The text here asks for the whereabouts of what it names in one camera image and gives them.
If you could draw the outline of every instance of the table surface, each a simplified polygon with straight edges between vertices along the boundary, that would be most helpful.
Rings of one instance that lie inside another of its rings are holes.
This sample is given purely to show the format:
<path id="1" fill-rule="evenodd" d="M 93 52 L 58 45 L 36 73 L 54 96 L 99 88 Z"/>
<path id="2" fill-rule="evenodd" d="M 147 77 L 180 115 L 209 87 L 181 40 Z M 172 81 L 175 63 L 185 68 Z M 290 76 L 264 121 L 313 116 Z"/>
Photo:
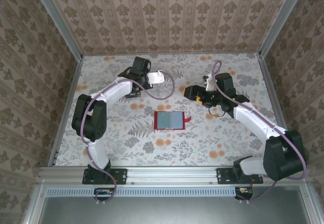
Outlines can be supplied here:
<path id="1" fill-rule="evenodd" d="M 136 99 L 122 98 L 107 111 L 104 135 L 107 155 L 114 166 L 211 166 L 232 165 L 246 156 L 262 156 L 264 144 L 243 124 L 229 115 L 214 117 L 208 109 L 182 96 L 190 85 L 203 86 L 203 75 L 221 60 L 221 72 L 233 77 L 237 94 L 248 97 L 255 107 L 275 122 L 267 89 L 256 54 L 138 55 L 152 62 L 151 71 L 165 70 L 175 79 L 176 89 L 168 100 L 158 101 L 145 93 Z M 114 81 L 131 66 L 135 56 L 84 57 L 81 75 L 73 97 L 58 166 L 84 166 L 89 163 L 85 145 L 71 127 L 77 97 L 93 94 Z M 170 80 L 150 89 L 165 97 L 172 89 Z M 184 111 L 192 120 L 185 130 L 155 130 L 155 111 Z M 211 113 L 221 115 L 220 107 Z"/>

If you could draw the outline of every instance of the vent slot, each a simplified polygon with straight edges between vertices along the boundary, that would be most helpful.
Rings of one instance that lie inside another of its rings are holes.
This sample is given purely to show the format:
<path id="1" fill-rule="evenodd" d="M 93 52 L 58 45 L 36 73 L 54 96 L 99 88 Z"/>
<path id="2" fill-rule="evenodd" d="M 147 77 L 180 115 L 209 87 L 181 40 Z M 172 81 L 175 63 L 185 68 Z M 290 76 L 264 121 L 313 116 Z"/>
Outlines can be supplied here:
<path id="1" fill-rule="evenodd" d="M 94 197 L 94 189 L 94 187 L 51 187 L 47 189 L 46 197 Z M 235 187 L 118 187 L 115 197 L 233 197 L 235 195 Z"/>

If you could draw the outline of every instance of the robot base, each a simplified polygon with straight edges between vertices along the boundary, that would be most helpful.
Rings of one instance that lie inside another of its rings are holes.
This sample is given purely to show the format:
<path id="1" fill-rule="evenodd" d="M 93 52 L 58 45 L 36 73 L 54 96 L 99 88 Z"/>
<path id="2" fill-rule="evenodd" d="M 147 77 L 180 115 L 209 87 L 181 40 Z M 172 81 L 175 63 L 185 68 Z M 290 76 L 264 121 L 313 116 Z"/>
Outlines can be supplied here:
<path id="1" fill-rule="evenodd" d="M 263 184 L 263 178 L 257 174 L 245 175 L 240 167 L 240 162 L 246 158 L 244 157 L 234 161 L 233 167 L 217 168 L 217 182 L 219 185 L 229 184 Z"/>
<path id="2" fill-rule="evenodd" d="M 104 169 L 110 173 L 116 180 L 118 185 L 125 185 L 127 180 L 127 169 L 126 168 L 111 168 L 110 161 Z M 113 185 L 113 181 L 110 177 L 103 172 L 88 165 L 85 169 L 82 179 L 84 185 Z"/>

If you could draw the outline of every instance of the mounting plate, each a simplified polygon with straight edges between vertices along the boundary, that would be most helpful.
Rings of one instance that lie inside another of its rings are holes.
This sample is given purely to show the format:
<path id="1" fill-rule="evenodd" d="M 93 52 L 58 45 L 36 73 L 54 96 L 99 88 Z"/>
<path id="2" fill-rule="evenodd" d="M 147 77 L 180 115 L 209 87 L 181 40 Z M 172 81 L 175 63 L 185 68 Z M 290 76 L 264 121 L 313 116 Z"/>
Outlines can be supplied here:
<path id="1" fill-rule="evenodd" d="M 217 173 L 217 182 L 219 185 L 229 185 L 229 184 L 263 184 L 263 178 L 258 175 L 249 175 L 243 178 L 241 181 L 238 181 L 235 178 L 232 167 L 226 168 L 216 168 Z"/>
<path id="2" fill-rule="evenodd" d="M 126 168 L 111 168 L 109 173 L 114 177 L 118 185 L 125 185 L 127 181 Z M 113 181 L 104 173 L 94 168 L 84 171 L 82 184 L 84 185 L 113 185 Z"/>

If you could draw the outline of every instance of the patterned wall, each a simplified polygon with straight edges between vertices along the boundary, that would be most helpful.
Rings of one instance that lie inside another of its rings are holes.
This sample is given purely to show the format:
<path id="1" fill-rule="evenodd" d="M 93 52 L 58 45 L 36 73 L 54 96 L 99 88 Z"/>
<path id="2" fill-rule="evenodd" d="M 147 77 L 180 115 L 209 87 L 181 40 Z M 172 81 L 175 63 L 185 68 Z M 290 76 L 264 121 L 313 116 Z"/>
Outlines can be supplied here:
<path id="1" fill-rule="evenodd" d="M 258 51 L 284 0 L 55 0 L 83 53 Z"/>
<path id="2" fill-rule="evenodd" d="M 324 0 L 298 0 L 266 61 L 286 122 L 302 134 L 324 203 Z"/>
<path id="3" fill-rule="evenodd" d="M 40 0 L 0 0 L 0 223 L 28 207 L 75 66 Z"/>

